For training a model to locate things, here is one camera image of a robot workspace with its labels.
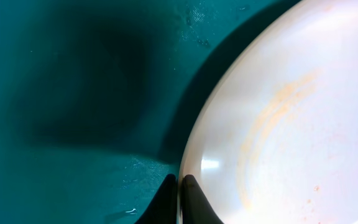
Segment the white plate with ketchup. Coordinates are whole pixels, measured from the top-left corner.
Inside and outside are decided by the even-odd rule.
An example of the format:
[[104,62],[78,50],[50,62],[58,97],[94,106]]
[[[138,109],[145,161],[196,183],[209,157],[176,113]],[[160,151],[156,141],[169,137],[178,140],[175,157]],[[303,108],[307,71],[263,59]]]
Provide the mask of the white plate with ketchup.
[[300,1],[238,56],[189,174],[224,223],[358,223],[358,0]]

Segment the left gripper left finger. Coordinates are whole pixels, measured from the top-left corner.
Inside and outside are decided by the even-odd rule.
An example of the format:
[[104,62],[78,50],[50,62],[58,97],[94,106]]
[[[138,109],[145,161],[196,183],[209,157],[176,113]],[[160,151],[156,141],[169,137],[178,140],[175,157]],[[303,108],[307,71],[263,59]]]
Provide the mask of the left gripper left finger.
[[168,174],[135,224],[176,224],[177,193],[177,178]]

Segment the teal plastic tray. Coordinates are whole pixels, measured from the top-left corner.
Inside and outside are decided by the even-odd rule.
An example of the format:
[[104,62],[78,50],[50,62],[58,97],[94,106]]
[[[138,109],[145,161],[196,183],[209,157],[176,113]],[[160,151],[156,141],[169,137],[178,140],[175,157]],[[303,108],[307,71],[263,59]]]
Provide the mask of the teal plastic tray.
[[0,0],[0,223],[134,223],[293,1]]

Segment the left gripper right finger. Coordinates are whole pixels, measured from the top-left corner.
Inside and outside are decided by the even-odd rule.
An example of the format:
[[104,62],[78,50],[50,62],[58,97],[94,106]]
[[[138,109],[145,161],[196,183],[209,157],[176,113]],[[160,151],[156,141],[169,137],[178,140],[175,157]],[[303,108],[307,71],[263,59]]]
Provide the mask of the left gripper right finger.
[[191,174],[181,184],[182,224],[223,224]]

